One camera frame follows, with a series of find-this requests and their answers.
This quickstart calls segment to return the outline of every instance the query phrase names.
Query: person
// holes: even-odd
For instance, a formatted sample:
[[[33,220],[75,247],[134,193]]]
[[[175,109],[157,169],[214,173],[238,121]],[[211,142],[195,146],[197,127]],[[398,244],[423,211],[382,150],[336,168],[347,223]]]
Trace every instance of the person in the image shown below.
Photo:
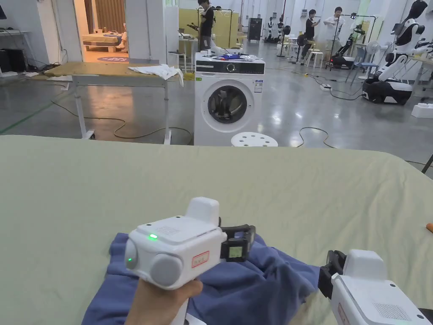
[[[340,15],[343,13],[343,9],[341,7],[335,8],[334,15],[324,20],[323,23],[326,25],[326,51],[333,56],[340,46],[339,44],[339,35],[341,32],[341,27],[344,25],[345,20]]]
[[[168,291],[139,279],[125,325],[170,325],[183,303],[202,290],[203,283],[198,280]]]
[[[307,41],[313,41],[314,40],[314,27],[316,27],[320,23],[320,18],[317,22],[313,22],[314,16],[316,15],[316,11],[314,9],[311,9],[308,12],[308,19],[305,23],[305,39]],[[311,44],[307,43],[304,48],[302,49],[302,59],[305,58],[305,55],[307,55],[308,50],[310,49]]]
[[[204,11],[201,13],[200,29],[198,31],[199,51],[210,49],[212,43],[213,9],[209,0],[198,0]]]
[[[128,34],[126,33],[126,24],[123,23],[124,32],[122,34],[122,41],[118,46],[116,46],[116,49],[120,49],[123,53],[128,53],[129,46],[128,46]]]
[[[272,17],[269,17],[269,22],[268,22],[268,42],[271,41],[271,38],[272,38],[272,27],[274,27],[274,23],[272,22]]]

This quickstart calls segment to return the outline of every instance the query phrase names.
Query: green floor line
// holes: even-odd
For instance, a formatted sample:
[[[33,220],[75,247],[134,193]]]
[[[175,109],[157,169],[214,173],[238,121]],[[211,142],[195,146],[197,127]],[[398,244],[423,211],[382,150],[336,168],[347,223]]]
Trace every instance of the green floor line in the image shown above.
[[[70,94],[71,93],[69,91],[65,91],[65,94],[62,95],[60,93],[57,96],[55,96],[54,99],[60,100],[60,99],[63,99],[65,97],[69,96]],[[25,121],[27,121],[28,119],[32,118],[33,116],[35,116],[35,115],[37,115],[37,114],[45,111],[47,108],[51,107],[52,105],[53,105],[53,103],[50,102],[49,104],[47,104],[47,105],[43,106],[42,108],[38,109],[36,112],[31,113],[29,116],[26,116],[25,118],[19,120],[18,122],[15,122],[14,124],[9,125],[8,127],[6,127],[3,130],[0,130],[0,135],[2,135],[3,133],[9,131],[10,129],[13,129],[14,127],[20,125],[21,123],[24,123]]]

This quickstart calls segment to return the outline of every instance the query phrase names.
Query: washing machine control panel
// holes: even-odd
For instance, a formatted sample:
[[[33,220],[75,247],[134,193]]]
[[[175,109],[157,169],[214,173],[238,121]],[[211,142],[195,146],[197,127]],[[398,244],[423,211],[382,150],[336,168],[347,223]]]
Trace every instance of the washing machine control panel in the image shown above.
[[[197,61],[196,70],[197,72],[264,75],[265,64],[253,62]]]

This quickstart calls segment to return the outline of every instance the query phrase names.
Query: purple rug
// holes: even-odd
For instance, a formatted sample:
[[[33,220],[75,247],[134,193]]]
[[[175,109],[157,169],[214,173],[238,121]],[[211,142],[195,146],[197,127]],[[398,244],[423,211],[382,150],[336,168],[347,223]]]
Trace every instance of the purple rug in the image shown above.
[[[129,62],[129,58],[123,56],[105,56],[103,58],[98,58],[98,61],[105,62]]]

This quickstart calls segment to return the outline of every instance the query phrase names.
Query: doorway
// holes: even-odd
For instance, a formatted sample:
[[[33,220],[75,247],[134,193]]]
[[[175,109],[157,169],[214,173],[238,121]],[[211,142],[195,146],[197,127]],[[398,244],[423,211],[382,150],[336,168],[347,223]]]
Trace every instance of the doorway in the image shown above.
[[[125,0],[74,0],[84,62],[128,63]]]

